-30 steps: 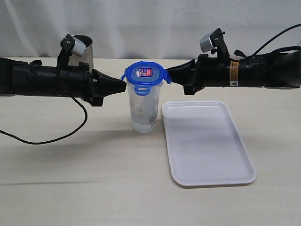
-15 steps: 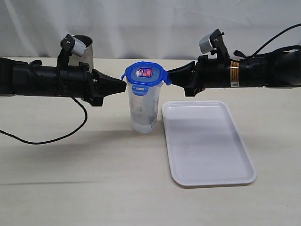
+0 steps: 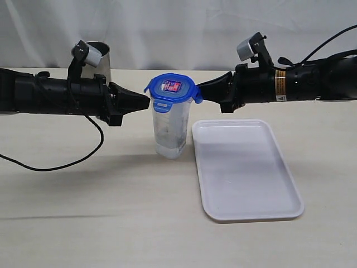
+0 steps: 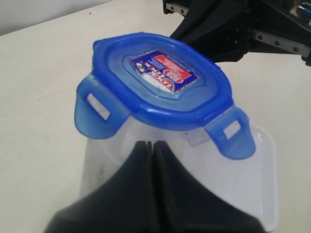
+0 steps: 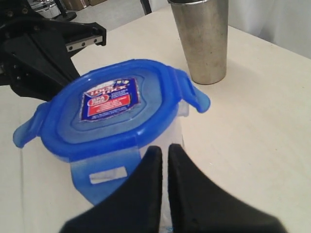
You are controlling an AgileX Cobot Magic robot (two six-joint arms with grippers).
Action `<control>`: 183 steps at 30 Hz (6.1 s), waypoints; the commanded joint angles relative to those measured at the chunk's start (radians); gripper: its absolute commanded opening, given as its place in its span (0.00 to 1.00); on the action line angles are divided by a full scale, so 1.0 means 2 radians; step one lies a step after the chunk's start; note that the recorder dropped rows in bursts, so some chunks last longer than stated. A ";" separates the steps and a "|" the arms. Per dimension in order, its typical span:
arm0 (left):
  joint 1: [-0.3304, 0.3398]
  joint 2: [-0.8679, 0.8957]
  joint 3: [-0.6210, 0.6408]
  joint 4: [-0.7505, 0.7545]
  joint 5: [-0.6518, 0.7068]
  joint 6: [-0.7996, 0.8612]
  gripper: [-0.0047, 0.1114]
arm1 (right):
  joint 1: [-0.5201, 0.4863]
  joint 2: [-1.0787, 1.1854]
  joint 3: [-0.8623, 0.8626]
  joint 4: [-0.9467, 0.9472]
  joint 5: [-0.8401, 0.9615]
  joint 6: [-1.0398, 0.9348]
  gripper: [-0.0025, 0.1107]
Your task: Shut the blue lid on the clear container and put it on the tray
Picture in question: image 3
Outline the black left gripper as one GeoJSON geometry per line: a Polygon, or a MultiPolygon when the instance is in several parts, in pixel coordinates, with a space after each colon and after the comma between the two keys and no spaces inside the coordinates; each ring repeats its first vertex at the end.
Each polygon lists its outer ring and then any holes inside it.
{"type": "Polygon", "coordinates": [[[128,90],[113,82],[110,82],[108,87],[106,77],[101,74],[94,74],[94,80],[99,83],[103,93],[102,107],[97,119],[108,126],[121,126],[123,115],[149,108],[149,97],[146,95],[128,90]]]}

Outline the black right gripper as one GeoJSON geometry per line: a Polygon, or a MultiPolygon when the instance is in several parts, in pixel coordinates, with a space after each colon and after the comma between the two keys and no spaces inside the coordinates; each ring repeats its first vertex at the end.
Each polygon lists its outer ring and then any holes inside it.
{"type": "Polygon", "coordinates": [[[261,70],[239,64],[218,78],[198,84],[203,100],[220,104],[221,113],[233,113],[246,104],[275,101],[272,69],[261,70]]]}

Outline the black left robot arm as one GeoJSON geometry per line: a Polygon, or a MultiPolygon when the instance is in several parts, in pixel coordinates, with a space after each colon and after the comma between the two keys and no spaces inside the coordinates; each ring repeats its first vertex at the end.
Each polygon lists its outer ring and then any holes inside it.
{"type": "Polygon", "coordinates": [[[148,109],[150,98],[125,89],[106,77],[57,79],[1,69],[1,113],[95,116],[108,126],[121,126],[123,116],[148,109]]]}

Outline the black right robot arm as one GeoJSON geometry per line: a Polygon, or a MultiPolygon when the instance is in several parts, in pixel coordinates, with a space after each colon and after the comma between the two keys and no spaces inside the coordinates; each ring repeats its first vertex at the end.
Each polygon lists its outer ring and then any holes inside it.
{"type": "Polygon", "coordinates": [[[356,100],[356,50],[307,61],[283,70],[249,68],[198,84],[203,100],[217,103],[221,113],[233,113],[251,103],[356,100]]]}

